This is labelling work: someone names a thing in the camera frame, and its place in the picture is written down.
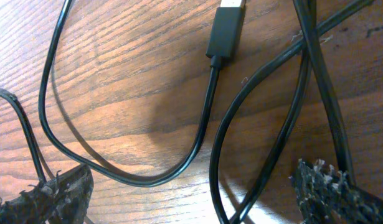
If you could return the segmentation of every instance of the black cable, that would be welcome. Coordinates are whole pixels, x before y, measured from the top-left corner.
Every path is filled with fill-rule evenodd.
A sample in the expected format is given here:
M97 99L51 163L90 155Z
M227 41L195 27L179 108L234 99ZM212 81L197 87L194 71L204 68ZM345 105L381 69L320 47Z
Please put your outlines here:
M348 4L343 10L335 13L329 19L320 23L317 30L319 35L323 35L325 32L332 29L334 26L338 25L340 22L353 15L355 12L364 8L365 6L370 5L374 0L357 0ZM222 149L222 144L225 138L227 129L229 128L230 122L233 119L238 108L246 99L248 94L259 84L261 83L269 74L274 72L280 65L293 57L297 52L302 50L305 47L305 40L299 40L293 45L289 46L282 53L277 55L273 60L260 67L246 83L246 85L240 90L237 96L234 98L230 107L228 108L224 118L222 119L216 137L214 140L214 145L212 147L212 154L210 157L209 165L209 183L210 183L210 194L212 196L212 201L216 210L216 214L221 223L228 223L229 220L225 214L223 204L221 202L220 192L219 192L219 180L218 180L218 169L219 169L219 159L220 152ZM270 176L263 176L263 179L269 179Z
M308 12L307 5L303 4L301 0L294 0L304 39L295 42L293 45L284 50L280 55L276 56L272 61L262 66L252 75L251 79L237 94L229 109L227 110L222 122L220 123L219 129L215 137L214 145L212 148L212 155L210 159L209 181L212 200L214 202L214 207L219 217L219 221L221 223L229 223L229 220L227 218L227 215L225 214L220 199L218 167L222 143L225 138L227 129L230 125L230 122L234 117L235 113L237 112L239 106L242 104L242 102L248 96L248 94L260 82L262 82L267 76L269 76L269 74L271 74L274 70L276 70L279 66L281 66L283 63L292 58L297 52L301 50L303 50L303 53L301 59L300 73L298 76L298 83L294 94L294 99L287 114L286 120L281 128L280 133L278 134L277 140L274 143L274 146L270 151L268 158L265 161L265 164L262 168L260 175L258 176L258 179L255 181L253 188L250 191L248 191L248 194L245 196L244 201L240 205L240 208L236 211L236 214L233 216L231 221L232 223L240 223L242 222L242 220L244 220L244 218L248 214L248 211L258 199L258 196L261 194L264 186L270 178L270 174L274 169L274 166L277 163L277 160L283 148L285 147L285 143L287 142L291 130L294 127L296 119L300 113L303 97L310 78L311 67L313 67L314 69L314 74L316 75L320 94L323 99L324 106L326 108L331 133L334 139L339 169L342 171L347 171L349 173L350 184L355 184L352 169L352 160L348 148L348 140L342 121L341 111L339 109L338 101L336 99L336 95L332 87L328 71L325 66L325 62L319 46L318 37L324 34L325 32L329 31L334 26L338 25L340 22L353 15L355 12L359 11L363 7L371 4L373 1L374 0L356 0L353 3L347 5L343 10L335 13L335 15L322 22L318 26L318 28L314 28L316 24L316 1L309 1L309 7L311 9L311 12ZM222 1L221 7L218 8L215 15L215 21L212 28L210 43L207 51L207 56L212 58L210 80L208 84L206 98L204 101L200 124L197 130L196 138L192 145L192 149L187 155L187 157L185 157L177 166L167 171L166 173L158 175L156 177L140 177L131 174L129 174L128 177L125 177L123 175L114 173L105 167L102 167L92 161L87 160L86 158L83 158L73 153L54 136L51 129L49 128L49 124L47 122L45 113L45 95L47 90L47 82L49 79L49 72L52 68L52 64L54 61L55 52L59 43L59 37L62 32L62 29L64 28L65 20L69 14L71 3L72 0L65 0L64 2L59 19L57 21L56 28L54 30L52 42L49 47L49 52L47 54L47 60L42 75L38 109L40 123L44 132L46 133L47 137L52 142L52 144L56 146L62 153L69 156L71 159L88 164L92 169L95 169L103 175L106 175L124 184L138 187L152 187L164 184L172 180L187 168L187 166L191 163L193 158L195 158L196 154L201 148L204 135L206 133L210 110L212 108L212 102L219 77L219 71L222 68L222 64L224 62L228 62L232 58L235 51L235 47L237 46L237 41L240 37L242 21L244 19L245 13L245 2L243 0L225 2ZM31 126L29 124L24 110L22 109L17 98L8 91L0 89L0 97L7 100L15 109L20 119L24 133L26 135L27 143L31 151L32 160L34 161L39 180L45 182L46 179L38 156L37 143L35 141L35 137L33 135Z
M196 138L194 140L194 143L192 145L192 149L190 153L174 168L171 170L161 174L157 175L155 177L141 177L137 175L129 174L127 176L117 174L115 172L110 171L109 169L100 166L92 161L89 161L88 159L77 155L76 153L72 152L70 149L65 147L53 134L52 130L49 127L47 118L46 118L46 112L45 112L45 96L46 96L46 90L47 90L47 82L49 80L49 73L50 69L52 67L52 62L54 59L55 52L57 50L57 46L59 43L60 34L62 32L62 29L64 28L65 20L69 14L69 9L71 5L72 0L65 0L63 8L61 10L59 19L57 21L56 28L54 30L52 42L49 47L49 52L47 54L47 60L45 63L43 75L42 75L42 81L40 84L40 92L39 92L39 119L40 123L42 125L42 128L47 136L47 138L51 141L51 143L59 149L62 153L64 153L69 158L85 163L90 166L90 168L94 169L95 171L112 178L114 180L117 180L121 183L136 186L136 187L154 187L157 185L164 184L175 177L177 177L181 172L183 172L191 163L191 161L195 158L197 155L199 149L202 146L202 142L204 140L204 136L206 133L210 110L212 108L212 102L214 99L214 93L216 89L216 84L219 76L219 70L221 67L212 67L210 71L210 80L208 84L208 89L204 101L204 106L202 109L202 115L201 120L199 123L199 127L197 130ZM215 62L220 62L220 57L215 57Z
M336 160L339 170L348 172L348 180L350 184L355 185L354 172L352 166L352 157L348 145L348 137L343 124L341 109L339 107L336 94L334 91L331 78L328 75L327 67L324 62L323 53L321 52L319 36L314 25L311 23L311 16L300 0L293 0L299 22L301 24L302 33L305 38L307 49L310 54L311 64L313 66L314 75L326 109L329 127L333 135Z
M3 90L2 88L0 88L0 97L5 99L7 102L9 102L10 105L16 111L18 119L22 126L22 130L24 131L25 139L27 140L29 150L31 152L32 160L34 162L39 181L45 183L46 177L43 173L42 165L40 164L39 155L38 155L38 145L35 140L35 136L34 136L34 132L32 131L31 124L29 123L28 117L25 114L24 109L22 108L20 102L18 101L18 98L14 94L8 92L7 90Z
M310 13L312 15L312 20L314 26L316 25L316 0L308 1ZM306 90L309 85L311 75L311 64L309 54L306 49L302 50L301 65L299 69L298 82L296 84L296 90L294 97L288 111L288 114L285 118L284 124L281 127L280 132L278 133L277 139L270 151L269 155L266 158L266 161L262 167L262 170L259 173L258 178L253 184L251 190L249 190L242 200L240 207L237 209L233 217L230 219L231 223L240 223L248 215L249 210L252 208L254 203L258 200L260 194L265 188L268 178L280 158L285 144L290 137L292 129L295 125L299 113L303 105L303 98L305 97Z

